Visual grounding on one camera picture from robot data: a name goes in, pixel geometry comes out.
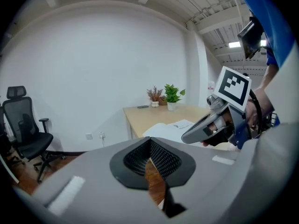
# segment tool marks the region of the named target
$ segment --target chair headrest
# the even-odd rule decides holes
[[[26,94],[27,93],[24,86],[10,86],[7,89],[6,97],[8,99],[15,99],[19,97],[24,97]]]

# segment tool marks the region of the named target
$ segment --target paper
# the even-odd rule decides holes
[[[158,208],[162,210],[163,209],[163,205],[164,205],[164,199],[162,200],[162,202],[160,202],[160,204],[158,205]]]
[[[192,125],[194,125],[194,123],[185,119],[168,125],[158,123],[148,129],[143,136],[164,138],[175,142],[184,143],[181,137]]]

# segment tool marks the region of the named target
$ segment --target wall socket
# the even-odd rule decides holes
[[[86,133],[85,136],[86,136],[87,140],[92,140],[93,139],[93,135],[91,133]]]
[[[105,133],[104,132],[99,132],[99,138],[102,139],[102,138],[105,138]]]

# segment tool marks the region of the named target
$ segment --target green plant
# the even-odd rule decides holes
[[[157,87],[154,86],[151,90],[146,90],[146,93],[149,96],[149,99],[151,101],[159,101],[159,98],[161,97],[163,89],[158,90]]]
[[[182,90],[179,94],[180,96],[177,95],[178,88],[174,87],[174,85],[168,85],[166,84],[165,86],[165,94],[166,94],[166,101],[169,103],[176,103],[180,99],[182,95],[185,95],[185,90]]]

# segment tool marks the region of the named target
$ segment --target chair armrest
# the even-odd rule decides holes
[[[46,122],[48,121],[49,119],[48,118],[43,118],[43,119],[40,119],[39,121],[43,123],[43,129],[45,130],[45,133],[47,133],[47,127],[46,127]]]
[[[40,119],[39,122],[46,122],[48,120],[49,120],[49,118],[43,118],[43,119]]]

